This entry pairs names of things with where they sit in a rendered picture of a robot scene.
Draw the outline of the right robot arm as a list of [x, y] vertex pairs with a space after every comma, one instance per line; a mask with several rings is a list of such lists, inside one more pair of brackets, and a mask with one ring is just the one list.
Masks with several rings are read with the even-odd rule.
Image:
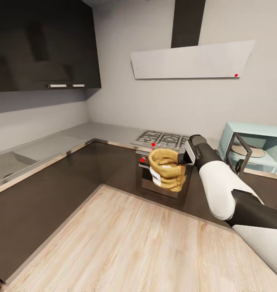
[[185, 142], [178, 163], [193, 163], [212, 214], [225, 221], [277, 275], [277, 210], [263, 204], [200, 135]]

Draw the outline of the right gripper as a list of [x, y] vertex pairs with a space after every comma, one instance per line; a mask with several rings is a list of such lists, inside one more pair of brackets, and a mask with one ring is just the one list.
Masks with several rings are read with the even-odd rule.
[[193, 163], [191, 158], [188, 157], [187, 153], [178, 153], [178, 163], [181, 164], [181, 163], [185, 163], [185, 164], [188, 164], [188, 163]]

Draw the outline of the popcorn bag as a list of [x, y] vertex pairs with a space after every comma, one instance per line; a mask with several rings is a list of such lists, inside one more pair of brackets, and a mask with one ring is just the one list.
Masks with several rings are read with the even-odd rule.
[[178, 163], [178, 152], [172, 149], [162, 148], [150, 152], [148, 156], [150, 173], [153, 182], [162, 189], [179, 192], [186, 180], [185, 163]]

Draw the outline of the microwave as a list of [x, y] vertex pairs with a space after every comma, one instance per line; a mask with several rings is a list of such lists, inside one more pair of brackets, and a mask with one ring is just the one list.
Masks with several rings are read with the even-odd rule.
[[228, 121], [220, 143], [238, 178], [248, 161], [277, 166], [277, 125]]

